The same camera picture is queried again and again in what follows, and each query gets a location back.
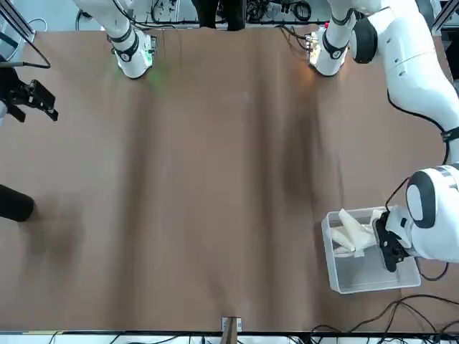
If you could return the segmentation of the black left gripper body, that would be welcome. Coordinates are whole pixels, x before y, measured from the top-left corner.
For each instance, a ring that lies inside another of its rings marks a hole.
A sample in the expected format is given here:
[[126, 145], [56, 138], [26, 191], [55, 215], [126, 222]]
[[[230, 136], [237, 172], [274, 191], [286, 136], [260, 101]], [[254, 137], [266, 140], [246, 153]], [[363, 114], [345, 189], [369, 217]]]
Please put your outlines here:
[[404, 259], [409, 256], [401, 244], [401, 238], [392, 231], [384, 230], [383, 256], [385, 259]]

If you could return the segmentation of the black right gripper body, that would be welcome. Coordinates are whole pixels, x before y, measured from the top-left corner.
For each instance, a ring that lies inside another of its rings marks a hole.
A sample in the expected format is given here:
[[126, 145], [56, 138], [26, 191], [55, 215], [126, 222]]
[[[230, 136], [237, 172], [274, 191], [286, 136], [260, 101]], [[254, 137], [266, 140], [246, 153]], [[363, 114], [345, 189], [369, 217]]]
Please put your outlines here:
[[22, 81], [13, 67], [1, 68], [1, 101], [8, 108], [24, 105], [34, 108], [31, 89], [34, 87], [34, 80]]

